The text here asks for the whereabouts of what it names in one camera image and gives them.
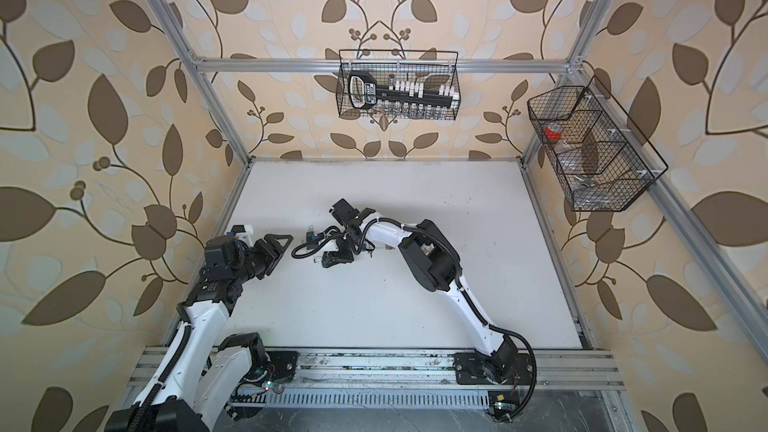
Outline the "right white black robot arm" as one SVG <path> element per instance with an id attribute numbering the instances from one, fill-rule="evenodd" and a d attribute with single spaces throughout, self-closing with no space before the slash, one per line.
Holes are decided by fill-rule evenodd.
<path id="1" fill-rule="evenodd" d="M 520 333 L 494 324 L 464 278 L 459 253 L 435 225 L 401 223 L 371 208 L 359 210 L 345 199 L 329 212 L 336 224 L 322 232 L 309 229 L 305 241 L 291 251 L 294 259 L 320 254 L 322 267 L 351 264 L 363 253 L 372 254 L 382 244 L 398 250 L 416 282 L 426 291 L 442 294 L 466 325 L 474 346 L 480 377 L 496 385 L 520 383 L 521 372 L 529 377 L 525 395 L 501 399 L 489 406 L 497 422 L 513 422 L 529 405 L 538 379 L 533 347 Z"/>

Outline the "blue padlock shackle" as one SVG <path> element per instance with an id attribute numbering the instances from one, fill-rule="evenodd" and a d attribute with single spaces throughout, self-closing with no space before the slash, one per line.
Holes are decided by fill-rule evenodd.
<path id="1" fill-rule="evenodd" d="M 316 240 L 316 234 L 314 232 L 314 228 L 310 226 L 305 234 L 305 239 L 307 243 L 312 243 Z"/>

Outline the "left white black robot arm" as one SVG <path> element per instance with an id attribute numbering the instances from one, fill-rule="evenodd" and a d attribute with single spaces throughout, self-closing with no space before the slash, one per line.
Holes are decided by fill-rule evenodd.
<path id="1" fill-rule="evenodd" d="M 269 391 L 293 375 L 293 361 L 270 358 L 259 333 L 219 337 L 252 279 L 272 274 L 290 235 L 257 239 L 236 225 L 209 240 L 199 278 L 177 311 L 180 322 L 160 365 L 133 403 L 111 414 L 108 431 L 210 431 L 237 388 Z"/>

